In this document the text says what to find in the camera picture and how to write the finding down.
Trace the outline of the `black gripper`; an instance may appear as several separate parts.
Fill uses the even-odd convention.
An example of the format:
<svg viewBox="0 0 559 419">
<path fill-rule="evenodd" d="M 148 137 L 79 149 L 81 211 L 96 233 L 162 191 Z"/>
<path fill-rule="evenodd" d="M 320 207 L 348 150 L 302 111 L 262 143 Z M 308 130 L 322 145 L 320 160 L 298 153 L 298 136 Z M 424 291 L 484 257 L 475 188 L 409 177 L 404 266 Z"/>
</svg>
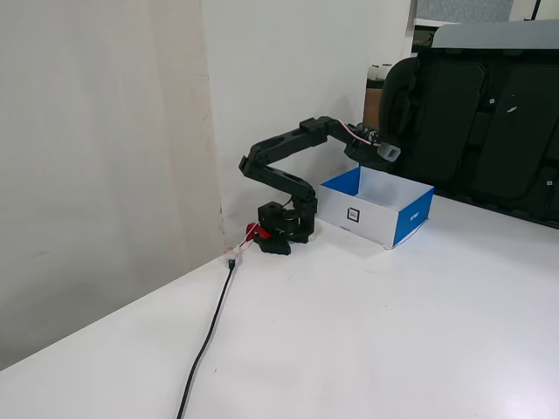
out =
<svg viewBox="0 0 559 419">
<path fill-rule="evenodd" d="M 378 146 L 384 143 L 381 133 L 374 127 L 358 124 L 350 131 L 357 136 L 344 148 L 344 154 L 361 166 L 387 166 L 391 162 L 377 153 Z"/>
</svg>

